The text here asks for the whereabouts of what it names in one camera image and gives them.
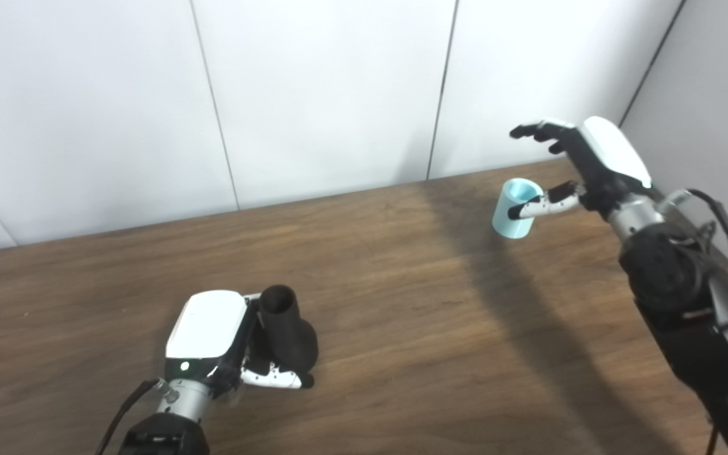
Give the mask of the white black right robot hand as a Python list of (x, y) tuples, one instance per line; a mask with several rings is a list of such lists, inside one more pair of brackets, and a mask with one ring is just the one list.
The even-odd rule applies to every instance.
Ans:
[(507, 211), (511, 220), (552, 215), (578, 205), (606, 218), (630, 195), (644, 194), (652, 187), (649, 170), (629, 139), (601, 116), (590, 116), (577, 126), (555, 120), (521, 124), (509, 136), (551, 141), (549, 152), (566, 155), (582, 179), (567, 181), (514, 205)]

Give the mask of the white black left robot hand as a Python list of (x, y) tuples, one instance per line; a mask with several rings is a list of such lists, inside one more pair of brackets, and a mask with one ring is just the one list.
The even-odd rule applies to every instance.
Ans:
[(311, 389), (320, 353), (295, 291), (204, 291), (185, 303), (165, 347), (164, 379), (204, 385), (212, 398), (241, 385)]

